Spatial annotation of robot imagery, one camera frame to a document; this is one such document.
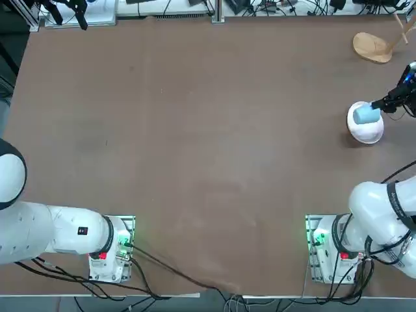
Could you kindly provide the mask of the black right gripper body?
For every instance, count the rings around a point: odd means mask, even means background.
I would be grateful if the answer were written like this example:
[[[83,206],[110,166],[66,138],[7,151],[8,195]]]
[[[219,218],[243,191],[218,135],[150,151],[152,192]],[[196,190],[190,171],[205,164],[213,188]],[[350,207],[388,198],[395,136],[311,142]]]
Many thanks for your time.
[[[405,67],[397,83],[396,91],[397,99],[415,99],[415,62],[411,62]]]

